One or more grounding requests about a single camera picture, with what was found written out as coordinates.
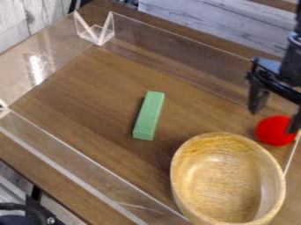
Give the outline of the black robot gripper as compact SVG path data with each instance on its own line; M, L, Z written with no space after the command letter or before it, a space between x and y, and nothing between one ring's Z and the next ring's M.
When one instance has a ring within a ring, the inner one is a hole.
M301 34L291 32L287 35L287 48L281 62L263 57L251 59L251 68L247 72L250 89L247 96L247 109L251 114L263 108L269 92L279 97L301 104L301 92L295 87L301 87ZM301 106L289 122L286 133L294 134L301 128Z

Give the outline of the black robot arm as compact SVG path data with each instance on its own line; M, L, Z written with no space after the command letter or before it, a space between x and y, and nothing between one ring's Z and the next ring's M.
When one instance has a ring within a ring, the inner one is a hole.
M286 134L294 134L301 129L301 0L295 8L295 27L287 35L287 47L281 62L267 58L254 57L251 68L246 74L249 80L247 109L258 113L267 102L269 94L298 106L286 128Z

